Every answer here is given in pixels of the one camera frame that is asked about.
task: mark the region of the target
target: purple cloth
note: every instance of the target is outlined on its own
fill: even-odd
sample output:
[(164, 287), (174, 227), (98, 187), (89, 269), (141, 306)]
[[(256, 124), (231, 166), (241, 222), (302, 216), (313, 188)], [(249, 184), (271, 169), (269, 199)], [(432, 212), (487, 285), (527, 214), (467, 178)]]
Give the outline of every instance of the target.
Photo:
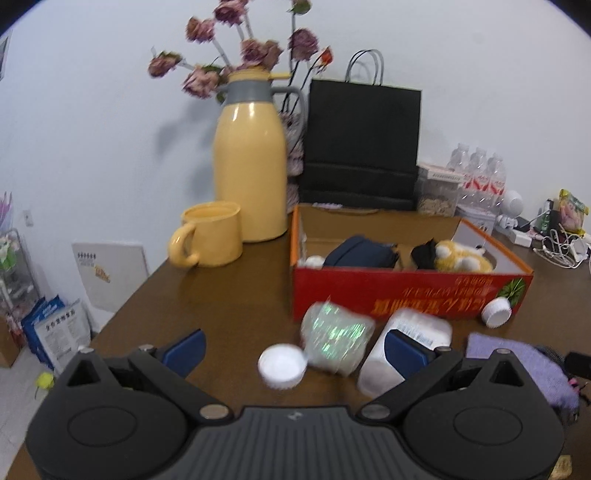
[(569, 385), (569, 379), (562, 369), (527, 343), (471, 333), (468, 336), (466, 357), (489, 358), (497, 348), (508, 348), (513, 351), (552, 407), (568, 411), (578, 410), (579, 395)]

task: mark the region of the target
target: plastic water bottle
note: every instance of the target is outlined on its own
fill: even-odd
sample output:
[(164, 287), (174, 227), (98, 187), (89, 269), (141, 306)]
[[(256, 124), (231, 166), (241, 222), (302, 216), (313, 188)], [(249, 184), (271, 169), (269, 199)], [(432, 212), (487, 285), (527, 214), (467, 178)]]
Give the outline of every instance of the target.
[(486, 189), (488, 188), (489, 176), (487, 172), (486, 150), (477, 148), (470, 157), (468, 172), (470, 183), (468, 185), (468, 196), (474, 206), (489, 207), (486, 204)]
[(450, 170), (464, 175), (464, 185), (460, 188), (460, 197), (458, 199), (458, 203), (469, 203), (467, 202), (468, 188), (470, 186), (472, 176), (470, 175), (469, 171), (470, 159), (468, 156), (468, 150), (470, 150), (469, 145), (458, 143), (457, 148), (452, 152), (452, 157), (447, 164), (447, 168)]
[(503, 163), (503, 157), (497, 153), (493, 153), (492, 157), (488, 159), (488, 176), (490, 181), (486, 191), (491, 198), (491, 211), (498, 213), (503, 194), (505, 193), (507, 172)]

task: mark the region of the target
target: yellow thermos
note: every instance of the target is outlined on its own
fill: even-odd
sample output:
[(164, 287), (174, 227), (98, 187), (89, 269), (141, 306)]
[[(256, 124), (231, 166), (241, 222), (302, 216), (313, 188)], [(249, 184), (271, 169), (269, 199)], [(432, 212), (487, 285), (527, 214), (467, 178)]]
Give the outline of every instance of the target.
[(293, 145), (286, 144), (272, 96), (295, 93), (301, 117), (307, 115), (299, 88), (271, 86), (273, 79), (286, 77), (262, 68), (239, 70), (218, 89), (226, 93), (226, 102), (213, 141), (216, 199), (240, 205), (245, 242), (270, 240), (287, 230), (287, 154)]

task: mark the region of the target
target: red cardboard box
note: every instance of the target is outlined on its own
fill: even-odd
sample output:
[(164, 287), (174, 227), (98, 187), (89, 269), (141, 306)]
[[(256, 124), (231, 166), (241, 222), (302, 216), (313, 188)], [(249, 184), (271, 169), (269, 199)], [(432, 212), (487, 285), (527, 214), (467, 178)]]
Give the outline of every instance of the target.
[[(350, 236), (396, 244), (400, 260), (394, 269), (303, 266), (311, 255), (326, 257)], [(533, 270), (500, 242), (465, 219), (425, 216), (390, 210), (326, 210), (298, 205), (291, 225), (293, 315), (301, 321), (317, 301), (342, 305), (378, 320), (410, 307), (443, 318), (478, 317), (497, 296), (509, 299), (513, 315), (533, 279)], [(486, 248), (492, 274), (440, 273), (417, 270), (410, 257), (417, 245), (451, 239)]]

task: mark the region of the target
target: yellow mug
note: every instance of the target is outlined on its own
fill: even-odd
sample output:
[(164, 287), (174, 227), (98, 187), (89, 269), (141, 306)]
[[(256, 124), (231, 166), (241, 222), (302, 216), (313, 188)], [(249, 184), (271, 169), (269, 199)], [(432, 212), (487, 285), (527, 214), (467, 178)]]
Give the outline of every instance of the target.
[(219, 267), (242, 255), (240, 205), (209, 202), (183, 212), (183, 226), (168, 242), (168, 258), (176, 267)]

